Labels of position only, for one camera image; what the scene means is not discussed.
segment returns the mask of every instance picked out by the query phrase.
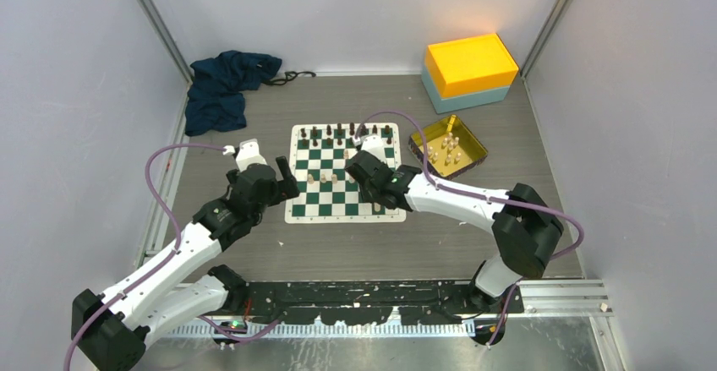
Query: crumpled towel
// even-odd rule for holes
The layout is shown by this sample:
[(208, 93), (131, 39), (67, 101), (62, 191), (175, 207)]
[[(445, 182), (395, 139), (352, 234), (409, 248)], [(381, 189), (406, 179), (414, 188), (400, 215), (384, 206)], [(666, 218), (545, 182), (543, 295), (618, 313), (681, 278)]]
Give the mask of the crumpled towel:
[(223, 52), (216, 58), (192, 63), (194, 82), (184, 109), (188, 136), (209, 130), (228, 132), (246, 127), (242, 90), (257, 90), (271, 79), (282, 66), (280, 58), (251, 52)]

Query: yellow box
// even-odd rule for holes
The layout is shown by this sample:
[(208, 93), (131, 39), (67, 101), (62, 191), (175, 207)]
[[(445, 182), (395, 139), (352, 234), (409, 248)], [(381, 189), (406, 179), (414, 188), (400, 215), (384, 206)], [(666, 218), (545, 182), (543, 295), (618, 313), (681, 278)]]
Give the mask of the yellow box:
[(495, 33), (431, 44), (425, 66), (441, 98), (510, 85), (518, 71)]

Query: white wall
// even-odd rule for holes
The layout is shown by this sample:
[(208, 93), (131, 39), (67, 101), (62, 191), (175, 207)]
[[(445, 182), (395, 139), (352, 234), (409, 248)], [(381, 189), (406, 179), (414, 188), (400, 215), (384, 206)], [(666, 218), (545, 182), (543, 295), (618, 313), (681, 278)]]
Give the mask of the white wall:
[(135, 0), (0, 0), (0, 368), (60, 369), (74, 296), (130, 270), (185, 91)]
[(632, 369), (714, 369), (716, 3), (574, 0), (528, 77)]
[(498, 32), (519, 64), (555, 0), (154, 0), (189, 63), (267, 52), (287, 69), (419, 71), (426, 45)]

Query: light blue box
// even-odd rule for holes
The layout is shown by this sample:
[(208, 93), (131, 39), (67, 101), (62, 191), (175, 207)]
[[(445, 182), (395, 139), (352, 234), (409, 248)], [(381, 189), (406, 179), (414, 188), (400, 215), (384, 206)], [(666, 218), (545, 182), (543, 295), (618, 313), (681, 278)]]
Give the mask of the light blue box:
[(435, 88), (433, 79), (430, 77), (428, 69), (424, 65), (423, 72), (421, 73), (421, 80), (424, 81), (424, 86), (428, 92), (430, 101), (433, 102), (433, 107), (436, 113), (446, 113), (457, 111), (458, 109), (465, 109), (467, 107), (480, 106), (488, 103), (502, 101), (506, 98), (510, 85), (500, 86), (493, 88), (492, 90), (481, 90), (472, 94), (452, 96), (450, 98), (441, 98), (438, 95), (438, 90)]

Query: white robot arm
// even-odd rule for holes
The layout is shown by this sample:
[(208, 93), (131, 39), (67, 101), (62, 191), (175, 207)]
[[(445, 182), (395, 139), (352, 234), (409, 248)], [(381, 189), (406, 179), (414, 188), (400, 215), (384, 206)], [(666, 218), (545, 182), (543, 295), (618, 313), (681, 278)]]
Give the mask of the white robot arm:
[[(253, 226), (261, 222), (268, 206), (298, 196), (296, 178), (286, 157), (276, 164), (283, 179), (266, 165), (256, 139), (244, 141), (233, 154), (238, 169), (227, 173), (229, 185), (220, 198), (206, 203), (182, 231), (180, 244), (166, 246), (133, 274), (102, 293), (84, 290), (73, 300), (72, 336), (103, 304), (123, 296), (100, 315), (82, 335), (78, 347), (102, 371), (131, 369), (147, 347), (160, 336), (208, 312), (235, 312), (248, 293), (246, 282), (225, 265), (213, 267), (193, 285), (171, 290), (201, 265), (215, 258)], [(159, 270), (156, 267), (172, 256)], [(125, 294), (127, 286), (153, 274)]]
[(518, 209), (464, 194), (515, 199), (545, 206), (528, 185), (513, 190), (482, 189), (432, 177), (458, 193), (438, 188), (417, 167), (390, 169), (383, 158), (383, 140), (370, 135), (356, 142), (360, 151), (346, 163), (346, 171), (359, 184), (363, 199), (388, 209), (430, 212), (470, 223), (489, 234), (499, 253), (485, 261), (473, 277), (471, 301), (482, 311), (495, 310), (506, 289), (521, 278), (540, 278), (555, 252), (563, 226), (553, 215)]

